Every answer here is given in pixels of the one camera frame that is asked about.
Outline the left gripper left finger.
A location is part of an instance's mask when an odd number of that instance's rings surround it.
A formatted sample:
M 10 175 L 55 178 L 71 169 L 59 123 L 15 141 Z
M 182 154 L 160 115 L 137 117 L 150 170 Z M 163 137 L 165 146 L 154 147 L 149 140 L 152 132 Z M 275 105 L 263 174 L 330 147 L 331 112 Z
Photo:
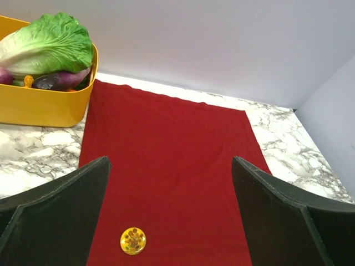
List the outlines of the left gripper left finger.
M 110 170 L 100 157 L 1 199 L 1 265 L 86 265 Z

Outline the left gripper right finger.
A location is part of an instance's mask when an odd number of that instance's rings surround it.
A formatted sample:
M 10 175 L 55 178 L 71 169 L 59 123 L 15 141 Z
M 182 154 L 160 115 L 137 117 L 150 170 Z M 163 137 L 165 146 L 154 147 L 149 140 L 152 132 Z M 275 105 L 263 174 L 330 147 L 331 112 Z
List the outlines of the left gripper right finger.
M 232 179 L 252 265 L 354 265 L 354 205 L 234 157 Z

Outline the round gold brooch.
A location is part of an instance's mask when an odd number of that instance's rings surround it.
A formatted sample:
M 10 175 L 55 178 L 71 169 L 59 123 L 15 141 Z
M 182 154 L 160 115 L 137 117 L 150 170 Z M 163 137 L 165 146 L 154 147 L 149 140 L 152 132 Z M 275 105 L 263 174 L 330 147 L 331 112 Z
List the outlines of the round gold brooch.
M 120 237 L 120 247 L 125 254 L 137 255 L 146 246 L 146 235 L 138 227 L 126 229 Z

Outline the red t-shirt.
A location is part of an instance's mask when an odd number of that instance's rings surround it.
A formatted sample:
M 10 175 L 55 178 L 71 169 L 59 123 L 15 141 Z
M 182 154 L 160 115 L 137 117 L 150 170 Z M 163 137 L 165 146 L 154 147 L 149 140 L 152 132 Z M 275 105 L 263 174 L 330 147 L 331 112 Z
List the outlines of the red t-shirt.
M 112 165 L 89 265 L 250 265 L 234 156 L 268 165 L 244 111 L 96 81 L 80 165 Z M 120 247 L 138 227 L 146 246 Z

